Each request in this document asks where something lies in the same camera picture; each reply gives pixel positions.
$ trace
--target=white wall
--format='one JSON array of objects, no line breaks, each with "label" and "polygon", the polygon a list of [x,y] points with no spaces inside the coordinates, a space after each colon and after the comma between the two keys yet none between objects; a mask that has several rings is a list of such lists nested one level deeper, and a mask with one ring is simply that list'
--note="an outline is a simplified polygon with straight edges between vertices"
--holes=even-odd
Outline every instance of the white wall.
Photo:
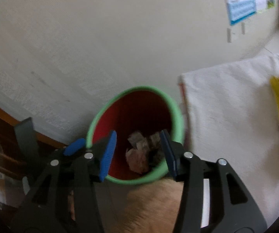
[{"label": "white wall", "polygon": [[276,6],[227,43],[224,0],[0,0],[0,107],[70,142],[129,87],[179,100],[180,73],[252,56],[278,20]]}]

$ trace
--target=wooden furniture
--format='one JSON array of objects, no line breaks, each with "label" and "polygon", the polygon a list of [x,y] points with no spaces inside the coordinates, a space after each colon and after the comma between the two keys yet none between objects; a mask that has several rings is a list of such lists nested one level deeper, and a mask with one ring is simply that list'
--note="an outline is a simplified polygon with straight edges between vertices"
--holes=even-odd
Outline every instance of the wooden furniture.
[{"label": "wooden furniture", "polygon": [[[26,174],[26,162],[19,150],[14,133],[13,127],[18,123],[18,120],[0,109],[0,172],[19,180]],[[41,133],[37,132],[36,136],[41,156],[47,156],[53,150],[65,146]]]}]

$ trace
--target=white sheet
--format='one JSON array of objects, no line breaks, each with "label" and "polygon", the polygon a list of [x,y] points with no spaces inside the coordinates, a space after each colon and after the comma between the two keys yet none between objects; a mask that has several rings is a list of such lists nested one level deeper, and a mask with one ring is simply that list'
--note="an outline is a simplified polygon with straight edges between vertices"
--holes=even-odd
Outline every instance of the white sheet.
[{"label": "white sheet", "polygon": [[229,161],[268,226],[279,216],[279,126],[269,85],[279,54],[222,64],[181,76],[191,122],[192,151]]}]

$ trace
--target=rock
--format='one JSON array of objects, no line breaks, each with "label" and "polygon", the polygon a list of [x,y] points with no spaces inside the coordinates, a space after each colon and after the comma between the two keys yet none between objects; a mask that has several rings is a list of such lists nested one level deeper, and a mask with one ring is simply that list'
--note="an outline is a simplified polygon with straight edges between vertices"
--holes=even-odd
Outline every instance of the rock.
[{"label": "rock", "polygon": [[154,151],[154,154],[152,155],[152,157],[150,157],[149,159],[149,165],[152,167],[156,167],[157,165],[159,165],[161,163],[161,161],[164,159],[164,152],[163,150],[157,149]]},{"label": "rock", "polygon": [[150,150],[158,150],[158,149],[161,148],[161,139],[160,139],[160,133],[159,132],[154,133],[149,138],[150,138],[150,141],[151,141]]},{"label": "rock", "polygon": [[149,147],[148,141],[144,138],[142,141],[136,143],[136,147],[126,152],[126,162],[128,163],[130,170],[139,174],[143,174],[149,171]]},{"label": "rock", "polygon": [[128,141],[133,148],[137,149],[136,144],[144,139],[144,136],[139,131],[135,131],[129,136]]}]

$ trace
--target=green cup rim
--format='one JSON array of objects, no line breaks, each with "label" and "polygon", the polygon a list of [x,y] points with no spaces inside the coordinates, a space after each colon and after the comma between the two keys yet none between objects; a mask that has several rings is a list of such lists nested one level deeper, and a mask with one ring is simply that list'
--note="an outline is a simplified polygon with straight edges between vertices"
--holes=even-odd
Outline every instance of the green cup rim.
[{"label": "green cup rim", "polygon": [[[171,132],[171,139],[175,142],[183,143],[184,139],[184,120],[182,113],[177,105],[177,103],[165,92],[161,91],[160,89],[153,87],[153,86],[138,86],[138,87],[133,87],[130,89],[127,89],[114,98],[112,98],[99,112],[98,114],[94,117],[90,128],[87,133],[87,148],[90,148],[92,146],[92,139],[93,139],[93,134],[96,128],[96,125],[98,121],[100,120],[101,116],[105,113],[105,111],[112,105],[114,104],[117,100],[122,98],[123,96],[135,92],[135,91],[150,91],[153,92],[160,97],[166,102],[170,115],[171,115],[171,121],[172,121],[172,132]],[[152,182],[155,180],[158,180],[162,178],[165,174],[168,173],[168,168],[165,159],[155,168],[153,171],[149,172],[148,174],[134,180],[119,180],[117,178],[111,177],[107,175],[106,179],[110,180],[111,182],[118,183],[118,184],[127,184],[127,185],[136,185],[136,184],[143,184],[143,183],[148,183]]]}]

